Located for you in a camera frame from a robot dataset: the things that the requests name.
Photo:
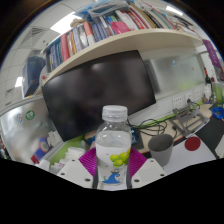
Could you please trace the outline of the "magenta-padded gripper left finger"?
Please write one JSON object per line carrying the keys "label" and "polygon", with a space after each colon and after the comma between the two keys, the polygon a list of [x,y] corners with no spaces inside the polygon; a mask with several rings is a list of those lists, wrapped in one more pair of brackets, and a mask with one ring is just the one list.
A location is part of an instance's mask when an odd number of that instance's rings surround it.
{"label": "magenta-padded gripper left finger", "polygon": [[79,159],[69,160],[58,176],[84,188],[97,188],[96,150],[91,149]]}

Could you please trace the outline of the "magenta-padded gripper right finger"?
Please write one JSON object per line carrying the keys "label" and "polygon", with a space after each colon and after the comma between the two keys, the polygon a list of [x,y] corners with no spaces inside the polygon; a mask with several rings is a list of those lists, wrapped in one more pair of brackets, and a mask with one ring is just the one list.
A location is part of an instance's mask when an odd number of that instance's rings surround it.
{"label": "magenta-padded gripper right finger", "polygon": [[131,149],[126,177],[128,189],[146,186],[165,176],[164,169],[155,159],[147,159],[137,150]]}

